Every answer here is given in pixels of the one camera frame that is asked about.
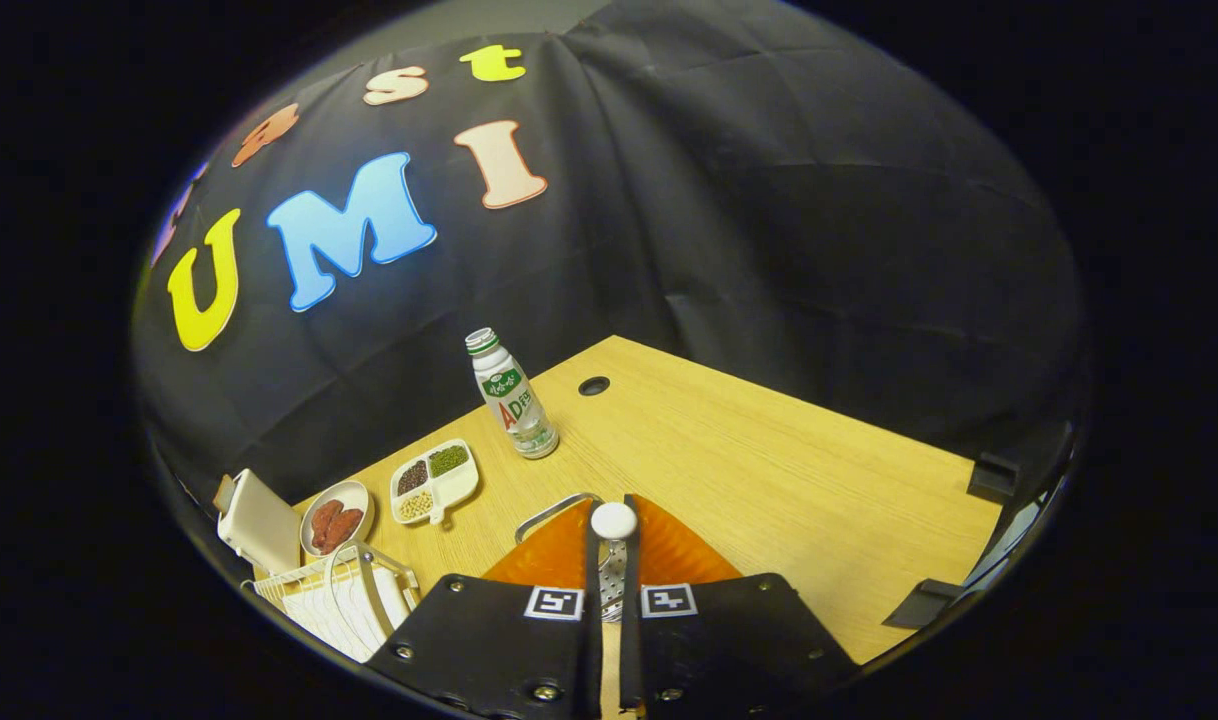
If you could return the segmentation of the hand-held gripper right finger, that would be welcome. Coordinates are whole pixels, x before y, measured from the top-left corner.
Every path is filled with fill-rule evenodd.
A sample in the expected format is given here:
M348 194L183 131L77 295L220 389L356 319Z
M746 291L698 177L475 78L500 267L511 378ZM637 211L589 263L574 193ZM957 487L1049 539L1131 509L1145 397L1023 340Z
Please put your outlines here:
M635 716L786 716L859 665L775 573L745 575L659 503L627 495L619 707Z

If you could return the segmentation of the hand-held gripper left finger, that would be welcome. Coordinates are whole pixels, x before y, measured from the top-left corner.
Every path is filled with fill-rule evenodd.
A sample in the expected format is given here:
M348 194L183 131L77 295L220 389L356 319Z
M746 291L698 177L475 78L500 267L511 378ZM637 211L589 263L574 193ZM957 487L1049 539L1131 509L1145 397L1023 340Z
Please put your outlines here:
M599 507L572 495L481 577L445 574L368 669L477 718L599 719Z

